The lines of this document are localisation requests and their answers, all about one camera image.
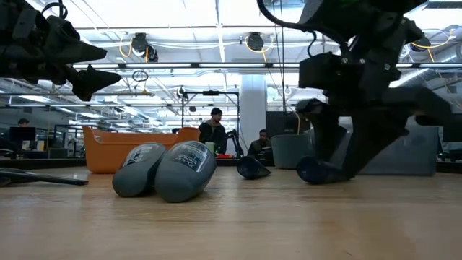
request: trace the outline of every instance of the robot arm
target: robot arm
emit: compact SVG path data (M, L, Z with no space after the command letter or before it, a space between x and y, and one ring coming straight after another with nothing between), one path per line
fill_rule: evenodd
M25 0L0 0L0 77L37 83L47 79L56 85L72 83L72 92L83 101L121 80L116 73L97 71L90 65L77 71L72 64L103 59L107 51L80 41L79 33L65 20L67 9L60 3L60 17L45 18Z
M421 125L452 120L449 103L423 86L389 88L401 76L396 68L404 44L421 40L422 31L404 13L424 0L311 0L303 23L277 19L257 0L262 14L282 27L318 31L340 45L341 55L321 53L300 62L299 87L323 90L327 103L302 100L296 110L313 124L316 158L299 163L312 184L348 181L380 151L409 132L408 117ZM354 38L350 45L347 41ZM351 116L353 134L341 168L328 161L346 130L340 116Z
M232 131L229 131L226 133L227 138L232 140L232 143L234 144L235 150L236 150L236 157L242 157L244 155L243 148L240 146L239 141L237 140L237 131L236 129L233 129Z

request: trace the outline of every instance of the gray bin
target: gray bin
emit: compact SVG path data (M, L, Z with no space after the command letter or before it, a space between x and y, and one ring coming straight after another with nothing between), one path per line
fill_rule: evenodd
M271 138L274 165L281 169L293 170L298 162L313 155L313 146L305 135L284 134Z
M331 162L337 167L343 163L348 141L352 135L351 124L342 124L342 126L348 132L331 158ZM406 128L410 131L408 136L403 136L386 147L359 174L433 176L436 172L438 128L419 126L413 118L408 120ZM307 132L307 136L309 142L313 142L312 129Z

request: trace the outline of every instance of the orange bin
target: orange bin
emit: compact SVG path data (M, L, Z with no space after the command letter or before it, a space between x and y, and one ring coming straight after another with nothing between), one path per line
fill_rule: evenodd
M200 131L183 127L178 134L129 134L110 133L88 126L83 127L87 168L92 173L114 173L128 153L140 144L156 142L169 150L184 141L198 141Z

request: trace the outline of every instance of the white pillar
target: white pillar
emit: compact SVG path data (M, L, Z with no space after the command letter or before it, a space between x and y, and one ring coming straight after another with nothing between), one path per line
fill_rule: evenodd
M240 146L247 154L250 144L266 128L265 75L243 75L240 85Z

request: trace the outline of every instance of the table surface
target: table surface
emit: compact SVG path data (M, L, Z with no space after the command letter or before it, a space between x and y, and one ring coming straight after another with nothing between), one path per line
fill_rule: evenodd
M182 204L122 199L111 175L88 186L0 188L0 254L10 259L460 259L462 175L359 176L309 186L294 171L245 181L218 168ZM38 170L86 178L86 168Z

